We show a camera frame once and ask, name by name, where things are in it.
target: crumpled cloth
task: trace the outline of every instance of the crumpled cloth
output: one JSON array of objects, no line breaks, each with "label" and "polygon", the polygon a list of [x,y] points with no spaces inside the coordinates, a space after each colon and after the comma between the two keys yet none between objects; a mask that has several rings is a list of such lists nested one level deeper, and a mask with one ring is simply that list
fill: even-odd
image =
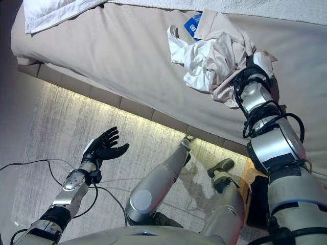
[{"label": "crumpled cloth", "polygon": [[255,52],[247,34],[227,17],[213,10],[202,13],[194,38],[188,44],[176,37],[176,27],[167,30],[171,62],[184,64],[184,82],[197,90],[209,92],[213,99],[237,108],[232,79],[246,67],[246,57]]}]

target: robot leg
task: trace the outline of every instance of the robot leg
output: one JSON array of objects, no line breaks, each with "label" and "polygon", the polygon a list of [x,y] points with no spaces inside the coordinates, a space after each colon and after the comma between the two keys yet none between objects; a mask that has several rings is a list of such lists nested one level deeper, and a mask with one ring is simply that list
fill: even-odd
[{"label": "robot leg", "polygon": [[184,138],[167,160],[153,169],[133,189],[126,204],[126,215],[131,225],[161,224],[163,216],[155,215],[155,212],[189,161],[189,144],[190,141]]},{"label": "robot leg", "polygon": [[225,245],[237,243],[244,221],[243,198],[237,184],[224,171],[224,166],[233,166],[233,162],[232,165],[230,164],[231,161],[225,159],[220,162],[222,164],[218,163],[208,171],[208,175],[213,176],[214,188],[221,193],[221,196],[201,231],[202,235]]}]

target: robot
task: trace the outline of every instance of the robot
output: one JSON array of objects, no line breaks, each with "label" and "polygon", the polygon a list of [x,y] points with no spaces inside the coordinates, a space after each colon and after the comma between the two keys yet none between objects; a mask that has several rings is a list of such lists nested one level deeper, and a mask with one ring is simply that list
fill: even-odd
[{"label": "robot", "polygon": [[[273,77],[255,61],[254,56],[248,57],[247,67],[233,79],[235,99],[247,119],[243,137],[251,138],[248,153],[256,169],[269,177],[270,235],[250,244],[326,244],[327,195],[310,174],[310,162],[302,145],[303,123],[296,115],[285,113],[272,99]],[[293,117],[299,123],[299,137],[287,117]],[[52,205],[15,244],[59,243],[89,186],[101,181],[102,162],[127,151],[129,144],[113,148],[117,139],[115,127],[87,146],[79,168],[69,173]],[[200,233],[183,229],[177,222],[156,212],[190,159],[191,140],[184,138],[171,156],[135,187],[126,204],[131,226],[61,244],[236,244],[244,222],[244,203],[237,183],[222,175],[230,163],[218,164],[208,171],[215,189],[222,196]]]}]

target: floor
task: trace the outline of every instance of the floor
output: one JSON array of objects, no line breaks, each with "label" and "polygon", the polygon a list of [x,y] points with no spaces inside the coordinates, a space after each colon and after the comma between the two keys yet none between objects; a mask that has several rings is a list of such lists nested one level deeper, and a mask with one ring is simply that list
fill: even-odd
[{"label": "floor", "polygon": [[[44,83],[18,72],[11,53],[11,26],[21,2],[0,2],[0,166],[23,160],[33,110]],[[0,173],[0,232],[4,244],[9,244],[17,230],[10,216],[20,169],[13,169]]]}]

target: black strap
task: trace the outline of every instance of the black strap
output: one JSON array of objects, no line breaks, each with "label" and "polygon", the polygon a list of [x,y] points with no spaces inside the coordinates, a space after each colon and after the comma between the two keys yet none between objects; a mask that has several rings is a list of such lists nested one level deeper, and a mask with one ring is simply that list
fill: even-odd
[{"label": "black strap", "polygon": [[309,228],[302,228],[302,229],[298,229],[295,231],[290,231],[290,233],[288,233],[288,228],[279,228],[276,229],[275,233],[269,235],[269,236],[264,236],[264,237],[260,237],[259,239],[256,239],[250,243],[248,243],[248,245],[260,245],[263,243],[267,243],[272,241],[274,245],[279,245],[279,244],[291,244],[291,243],[285,243],[284,239],[291,239],[293,237],[294,239],[294,244],[295,244],[295,238],[298,236],[305,236],[305,235],[312,235],[312,234],[327,234],[327,227],[309,227]]}]

